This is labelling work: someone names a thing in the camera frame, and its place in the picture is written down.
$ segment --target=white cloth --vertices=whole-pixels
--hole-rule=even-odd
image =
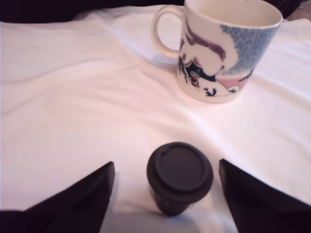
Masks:
[[[225,158],[311,204],[311,24],[284,22],[234,101],[187,96],[177,61],[151,42],[160,6],[94,11],[68,23],[1,25],[1,207],[26,209],[115,162],[105,233],[237,232],[218,174]],[[164,16],[177,49],[180,21]],[[149,195],[146,165],[182,141],[213,165],[210,193],[165,218]]]

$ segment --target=illustrated mug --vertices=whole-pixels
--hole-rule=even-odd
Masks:
[[[179,51],[159,39],[157,24],[165,13],[182,20]],[[184,7],[167,5],[156,13],[152,38],[161,53],[178,59],[177,81],[184,92],[223,103],[244,88],[282,20],[263,0],[185,0]]]

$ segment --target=blue pattern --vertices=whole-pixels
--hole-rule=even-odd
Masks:
[[[239,74],[253,69],[269,46],[277,27],[268,29],[246,29],[220,25],[223,32],[229,34],[238,52],[237,63],[225,69],[223,75]]]

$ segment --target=black object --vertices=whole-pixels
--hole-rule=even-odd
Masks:
[[[302,0],[265,0],[277,7],[287,18]],[[13,23],[50,23],[72,20],[77,14],[120,6],[184,5],[184,0],[4,0],[0,21]]]
[[[1,211],[0,232],[98,233],[109,204],[114,176],[114,164],[109,162],[24,212]]]
[[[311,233],[311,206],[222,159],[219,174],[239,233]]]
[[[174,142],[154,151],[147,177],[158,208],[174,216],[209,192],[214,174],[209,160],[198,149]]]

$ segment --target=black lid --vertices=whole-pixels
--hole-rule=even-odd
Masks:
[[[213,182],[213,169],[197,148],[181,142],[161,146],[147,165],[151,187],[161,196],[193,203],[202,199]]]

